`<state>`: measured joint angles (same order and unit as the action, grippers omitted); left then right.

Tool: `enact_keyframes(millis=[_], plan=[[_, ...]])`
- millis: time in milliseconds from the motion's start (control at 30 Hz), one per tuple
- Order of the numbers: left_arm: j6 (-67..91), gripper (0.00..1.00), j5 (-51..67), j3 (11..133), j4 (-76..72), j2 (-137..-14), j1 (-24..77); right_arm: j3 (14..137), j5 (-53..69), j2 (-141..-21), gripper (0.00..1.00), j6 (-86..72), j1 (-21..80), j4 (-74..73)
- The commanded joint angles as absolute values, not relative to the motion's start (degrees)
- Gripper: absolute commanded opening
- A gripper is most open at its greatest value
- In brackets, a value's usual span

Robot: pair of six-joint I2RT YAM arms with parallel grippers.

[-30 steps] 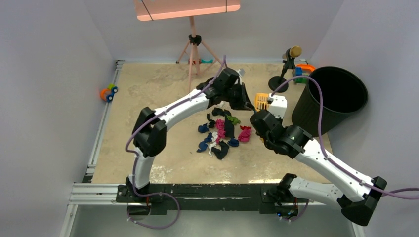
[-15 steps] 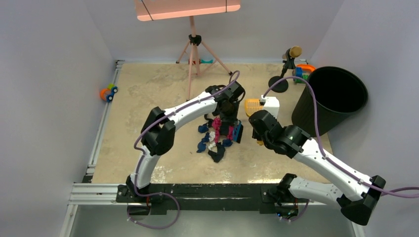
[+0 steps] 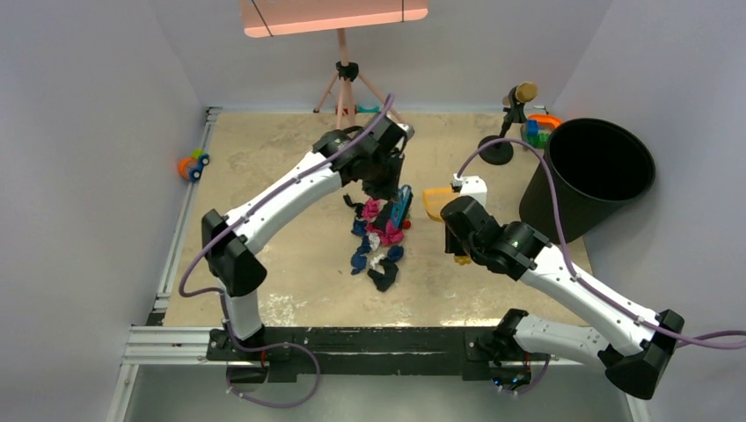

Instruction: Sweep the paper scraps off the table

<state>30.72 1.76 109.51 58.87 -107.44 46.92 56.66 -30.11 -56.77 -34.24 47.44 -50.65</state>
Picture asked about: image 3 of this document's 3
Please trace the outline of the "yellow slotted scoop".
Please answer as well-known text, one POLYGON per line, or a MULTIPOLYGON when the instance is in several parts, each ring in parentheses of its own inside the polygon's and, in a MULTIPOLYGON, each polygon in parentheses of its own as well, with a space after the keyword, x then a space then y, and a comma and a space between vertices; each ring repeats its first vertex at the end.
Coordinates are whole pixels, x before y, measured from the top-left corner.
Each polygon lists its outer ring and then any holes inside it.
MULTIPOLYGON (((452 187, 437 187, 425 189, 422 193, 423 204, 428 217, 436 222, 443 222, 441 217, 442 208, 459 196, 458 191, 452 187)), ((472 262, 471 257, 464 252, 461 243, 454 237, 448 228, 444 229, 444 252, 453 257, 460 266, 472 262)))

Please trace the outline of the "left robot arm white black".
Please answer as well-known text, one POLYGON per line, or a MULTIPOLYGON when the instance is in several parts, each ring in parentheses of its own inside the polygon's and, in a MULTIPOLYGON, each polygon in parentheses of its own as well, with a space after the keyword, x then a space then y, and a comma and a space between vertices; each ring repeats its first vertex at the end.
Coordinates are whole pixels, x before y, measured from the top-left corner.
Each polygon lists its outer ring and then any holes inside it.
POLYGON ((267 269, 258 254, 308 207, 350 183, 361 183, 373 199, 395 198, 404 149, 413 135, 412 126, 383 113, 364 127, 326 132, 295 167, 255 198, 224 215, 211 210, 202 217, 202 254, 222 290, 232 331, 228 347, 239 359, 254 358, 262 347, 258 288, 267 269))

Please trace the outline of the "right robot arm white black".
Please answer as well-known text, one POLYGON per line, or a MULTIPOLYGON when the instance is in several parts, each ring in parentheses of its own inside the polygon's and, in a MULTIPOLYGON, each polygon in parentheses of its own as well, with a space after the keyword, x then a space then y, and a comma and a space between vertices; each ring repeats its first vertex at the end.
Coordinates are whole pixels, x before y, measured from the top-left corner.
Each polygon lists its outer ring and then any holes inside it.
POLYGON ((653 397, 677 348, 682 316, 628 300, 567 261, 559 246, 528 224, 500 225, 471 196, 450 201, 440 216, 446 252, 551 296, 585 323, 557 323, 510 309, 491 334, 474 343, 495 364, 554 355, 603 371, 629 396, 653 397))

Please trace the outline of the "blue hand brush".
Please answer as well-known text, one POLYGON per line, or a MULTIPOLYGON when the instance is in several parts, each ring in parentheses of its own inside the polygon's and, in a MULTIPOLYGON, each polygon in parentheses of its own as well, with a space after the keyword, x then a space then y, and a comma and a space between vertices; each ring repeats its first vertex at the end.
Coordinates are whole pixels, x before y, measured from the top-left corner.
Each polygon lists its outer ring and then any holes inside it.
POLYGON ((390 221, 396 229, 403 229, 404 222, 409 215, 412 199, 412 187, 402 185, 398 190, 396 199, 391 202, 390 221))

